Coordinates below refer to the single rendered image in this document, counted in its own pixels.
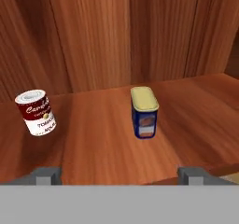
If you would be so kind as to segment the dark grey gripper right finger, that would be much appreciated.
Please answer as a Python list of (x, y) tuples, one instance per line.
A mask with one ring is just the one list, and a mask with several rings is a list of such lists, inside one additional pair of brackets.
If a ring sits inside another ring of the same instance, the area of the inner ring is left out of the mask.
[(200, 167), (179, 167), (177, 169), (177, 183), (186, 186), (233, 185), (233, 182), (210, 175)]

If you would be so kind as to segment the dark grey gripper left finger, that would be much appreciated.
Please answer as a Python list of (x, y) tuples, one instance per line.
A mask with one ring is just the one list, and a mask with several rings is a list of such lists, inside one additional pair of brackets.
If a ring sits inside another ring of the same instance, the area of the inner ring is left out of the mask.
[(60, 167), (40, 167), (29, 175), (6, 182), (6, 185), (18, 186), (53, 186), (61, 185), (62, 169)]

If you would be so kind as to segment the brown wooden cabinet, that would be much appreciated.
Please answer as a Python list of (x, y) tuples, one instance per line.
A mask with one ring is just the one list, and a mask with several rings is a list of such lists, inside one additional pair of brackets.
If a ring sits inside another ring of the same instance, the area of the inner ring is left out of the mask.
[[(0, 0), (0, 183), (58, 166), (67, 185), (147, 184), (239, 164), (239, 80), (225, 72), (239, 0)], [(131, 88), (159, 103), (139, 139)], [(43, 90), (30, 134), (15, 98)]]

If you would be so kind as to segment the red and white soup can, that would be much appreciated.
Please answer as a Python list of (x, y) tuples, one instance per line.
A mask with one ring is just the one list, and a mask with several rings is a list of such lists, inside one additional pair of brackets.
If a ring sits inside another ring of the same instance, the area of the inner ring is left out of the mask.
[(15, 103), (31, 135), (43, 136), (56, 128), (56, 119), (45, 91), (25, 91), (15, 98)]

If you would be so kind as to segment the blue tin with yellow lid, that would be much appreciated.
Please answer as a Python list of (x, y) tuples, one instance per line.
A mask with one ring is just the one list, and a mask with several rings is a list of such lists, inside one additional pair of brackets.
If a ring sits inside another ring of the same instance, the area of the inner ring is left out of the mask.
[(152, 138), (156, 133), (159, 103), (147, 86), (131, 88), (132, 122), (139, 139)]

